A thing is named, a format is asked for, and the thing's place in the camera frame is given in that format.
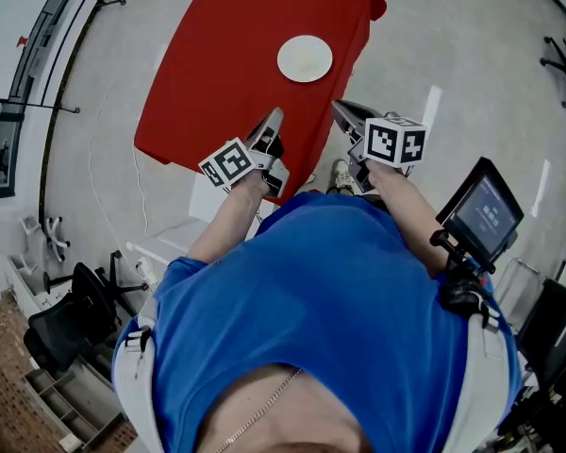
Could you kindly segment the red tablecloth table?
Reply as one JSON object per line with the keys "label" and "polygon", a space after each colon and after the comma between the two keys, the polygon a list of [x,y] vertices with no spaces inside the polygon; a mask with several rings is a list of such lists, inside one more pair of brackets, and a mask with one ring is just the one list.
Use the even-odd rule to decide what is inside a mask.
{"label": "red tablecloth table", "polygon": [[[134,144],[163,163],[197,170],[233,138],[245,138],[272,109],[291,198],[314,170],[370,25],[385,0],[192,0],[158,68]],[[277,65],[280,47],[310,35],[331,49],[320,79],[297,83]]]}

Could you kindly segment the person's right shoe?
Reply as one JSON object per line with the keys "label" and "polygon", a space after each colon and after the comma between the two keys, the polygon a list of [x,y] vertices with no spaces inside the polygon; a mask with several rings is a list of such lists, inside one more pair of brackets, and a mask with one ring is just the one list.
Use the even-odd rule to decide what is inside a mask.
{"label": "person's right shoe", "polygon": [[332,164],[327,193],[354,195],[354,184],[348,163],[344,159],[336,159]]}

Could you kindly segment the person's right forearm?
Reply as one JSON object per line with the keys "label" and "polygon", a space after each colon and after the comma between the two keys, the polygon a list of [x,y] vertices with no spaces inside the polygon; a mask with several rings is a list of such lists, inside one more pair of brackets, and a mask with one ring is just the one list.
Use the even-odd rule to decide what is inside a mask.
{"label": "person's right forearm", "polygon": [[448,253],[430,242],[440,225],[434,209],[402,172],[371,159],[366,164],[369,181],[387,207],[408,249],[431,277],[441,273]]}

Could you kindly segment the person's blue shirt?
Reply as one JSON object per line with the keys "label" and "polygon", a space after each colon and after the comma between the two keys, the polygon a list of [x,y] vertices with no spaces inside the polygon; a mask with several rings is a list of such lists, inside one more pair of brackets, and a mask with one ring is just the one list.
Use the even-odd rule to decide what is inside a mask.
{"label": "person's blue shirt", "polygon": [[471,453],[520,388],[515,340],[441,303],[388,209],[301,193],[221,259],[186,256],[125,327],[112,381],[151,453],[193,453],[220,394],[262,366],[316,378],[374,453]]}

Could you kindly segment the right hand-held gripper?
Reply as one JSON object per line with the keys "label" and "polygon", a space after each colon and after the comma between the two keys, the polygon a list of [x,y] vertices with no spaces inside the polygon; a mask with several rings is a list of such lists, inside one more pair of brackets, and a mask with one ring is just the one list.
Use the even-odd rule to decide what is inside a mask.
{"label": "right hand-held gripper", "polygon": [[428,127],[395,113],[383,115],[361,104],[336,99],[332,102],[336,125],[352,143],[349,173],[362,193],[373,186],[366,161],[371,159],[394,169],[420,162],[425,153]]}

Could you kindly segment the white chair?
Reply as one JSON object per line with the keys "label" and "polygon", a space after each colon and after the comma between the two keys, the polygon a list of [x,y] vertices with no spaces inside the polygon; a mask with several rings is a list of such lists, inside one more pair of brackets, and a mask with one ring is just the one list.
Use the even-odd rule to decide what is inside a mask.
{"label": "white chair", "polygon": [[26,251],[21,256],[21,261],[28,274],[37,270],[46,272],[49,258],[57,263],[65,261],[65,251],[71,247],[71,243],[62,237],[62,222],[62,217],[46,217],[41,223],[33,214],[19,219],[26,242]]}

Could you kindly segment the white round plate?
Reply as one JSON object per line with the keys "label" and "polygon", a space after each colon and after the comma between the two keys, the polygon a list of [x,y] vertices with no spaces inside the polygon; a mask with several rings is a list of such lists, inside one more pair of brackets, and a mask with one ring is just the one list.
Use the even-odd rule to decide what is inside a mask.
{"label": "white round plate", "polygon": [[[319,47],[321,49],[321,68],[313,74],[298,74],[294,69],[293,53],[297,48]],[[324,77],[333,65],[333,53],[322,39],[311,35],[300,35],[286,41],[277,54],[279,71],[287,79],[297,83],[310,83]]]}

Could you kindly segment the person's left forearm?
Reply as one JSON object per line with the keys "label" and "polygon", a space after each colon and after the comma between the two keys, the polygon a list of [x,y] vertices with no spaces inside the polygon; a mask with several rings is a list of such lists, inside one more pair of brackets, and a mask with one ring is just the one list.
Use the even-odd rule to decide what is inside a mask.
{"label": "person's left forearm", "polygon": [[237,181],[186,257],[210,264],[242,243],[268,192],[269,186],[259,171],[252,171]]}

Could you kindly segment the white power strip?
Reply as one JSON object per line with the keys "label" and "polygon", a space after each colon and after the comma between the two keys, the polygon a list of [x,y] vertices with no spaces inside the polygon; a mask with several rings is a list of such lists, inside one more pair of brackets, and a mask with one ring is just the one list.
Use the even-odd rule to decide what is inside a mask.
{"label": "white power strip", "polygon": [[158,284],[157,276],[149,258],[143,256],[138,259],[135,269],[141,279],[150,287],[155,287]]}

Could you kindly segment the person's chin and neck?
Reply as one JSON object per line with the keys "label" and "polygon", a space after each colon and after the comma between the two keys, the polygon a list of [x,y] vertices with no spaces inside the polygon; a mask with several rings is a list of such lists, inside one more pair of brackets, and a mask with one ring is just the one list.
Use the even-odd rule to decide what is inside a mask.
{"label": "person's chin and neck", "polygon": [[193,453],[374,453],[355,416],[316,378],[262,366],[210,407]]}

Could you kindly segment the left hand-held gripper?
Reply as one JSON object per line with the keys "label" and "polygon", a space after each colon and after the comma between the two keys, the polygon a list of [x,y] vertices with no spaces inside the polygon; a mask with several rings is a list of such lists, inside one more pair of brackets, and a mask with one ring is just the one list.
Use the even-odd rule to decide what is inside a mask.
{"label": "left hand-held gripper", "polygon": [[281,198],[290,172],[282,161],[284,147],[278,136],[284,113],[272,109],[249,133],[246,142],[235,138],[199,163],[199,170],[216,188],[231,187],[252,171],[268,185],[267,197]]}

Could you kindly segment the black box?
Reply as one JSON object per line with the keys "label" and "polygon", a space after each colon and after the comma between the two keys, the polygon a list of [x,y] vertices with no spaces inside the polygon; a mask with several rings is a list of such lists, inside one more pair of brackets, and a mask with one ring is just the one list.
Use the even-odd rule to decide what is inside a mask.
{"label": "black box", "polygon": [[566,287],[547,278],[517,335],[520,352],[542,390],[566,370]]}

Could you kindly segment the black monitor screen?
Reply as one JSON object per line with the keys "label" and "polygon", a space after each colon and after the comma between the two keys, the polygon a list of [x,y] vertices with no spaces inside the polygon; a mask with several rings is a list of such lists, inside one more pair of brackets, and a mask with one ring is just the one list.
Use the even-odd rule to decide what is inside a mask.
{"label": "black monitor screen", "polygon": [[437,215],[442,229],[486,272],[517,239],[524,219],[518,204],[495,165],[480,158]]}

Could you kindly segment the grey compartment tray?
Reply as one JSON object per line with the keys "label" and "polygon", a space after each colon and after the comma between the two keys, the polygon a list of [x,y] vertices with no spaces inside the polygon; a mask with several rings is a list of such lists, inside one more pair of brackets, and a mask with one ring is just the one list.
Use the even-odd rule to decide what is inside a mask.
{"label": "grey compartment tray", "polygon": [[106,379],[86,363],[76,362],[53,377],[44,369],[24,375],[30,397],[62,433],[67,453],[88,453],[124,420]]}

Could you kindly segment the white low cabinet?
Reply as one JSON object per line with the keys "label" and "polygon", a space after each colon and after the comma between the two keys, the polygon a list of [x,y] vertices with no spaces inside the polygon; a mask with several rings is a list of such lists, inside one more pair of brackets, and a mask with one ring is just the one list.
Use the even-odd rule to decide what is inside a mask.
{"label": "white low cabinet", "polygon": [[69,280],[52,287],[51,291],[47,292],[44,289],[42,274],[37,271],[29,274],[23,263],[15,257],[6,257],[6,263],[7,283],[25,318],[50,309],[71,291],[72,281]]}

